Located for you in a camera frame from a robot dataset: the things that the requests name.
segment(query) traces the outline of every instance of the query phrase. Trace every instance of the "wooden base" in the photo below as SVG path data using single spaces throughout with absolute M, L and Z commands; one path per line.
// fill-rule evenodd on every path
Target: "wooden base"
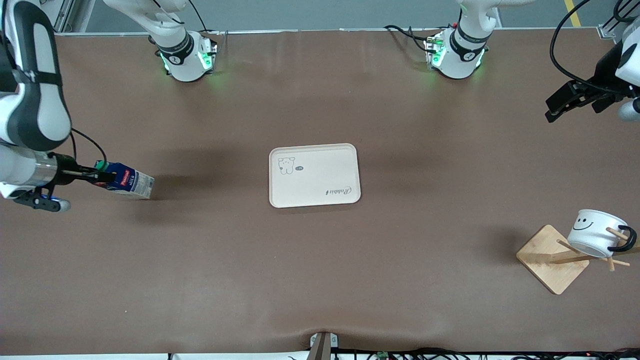
M 553 226 L 545 225 L 516 254 L 518 260 L 556 295 L 562 294 L 589 265 L 589 260 L 549 263 L 551 254 L 566 251 L 566 247 L 558 244 L 558 239 L 567 243 L 566 238 Z

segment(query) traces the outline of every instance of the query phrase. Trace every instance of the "gray floor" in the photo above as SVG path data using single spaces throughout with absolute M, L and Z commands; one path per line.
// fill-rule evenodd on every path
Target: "gray floor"
M 453 0 L 193 0 L 210 29 L 339 29 L 402 27 L 434 28 L 454 22 L 458 5 Z M 594 0 L 578 11 L 582 26 L 597 26 L 612 15 L 615 0 Z M 556 26 L 567 13 L 564 0 L 537 0 L 502 8 L 506 28 Z M 195 12 L 179 13 L 188 29 L 200 29 Z M 86 32 L 133 32 L 141 28 L 131 19 L 96 0 Z

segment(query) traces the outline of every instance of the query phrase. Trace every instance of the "white tray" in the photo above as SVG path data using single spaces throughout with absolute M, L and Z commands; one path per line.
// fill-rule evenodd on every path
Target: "white tray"
M 274 207 L 352 204 L 358 200 L 358 154 L 350 143 L 271 151 L 269 201 Z

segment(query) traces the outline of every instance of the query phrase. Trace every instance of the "bear drawing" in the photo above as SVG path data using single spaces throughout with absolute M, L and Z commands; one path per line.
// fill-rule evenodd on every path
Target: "bear drawing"
M 296 158 L 280 158 L 278 159 L 278 167 L 282 175 L 293 174 L 293 161 Z

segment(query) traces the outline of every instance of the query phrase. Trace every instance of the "red label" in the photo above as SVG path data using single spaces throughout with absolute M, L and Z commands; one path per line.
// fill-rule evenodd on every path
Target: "red label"
M 131 174 L 131 172 L 128 169 L 124 170 L 124 176 L 122 177 L 120 186 L 125 186 L 129 182 L 129 174 Z

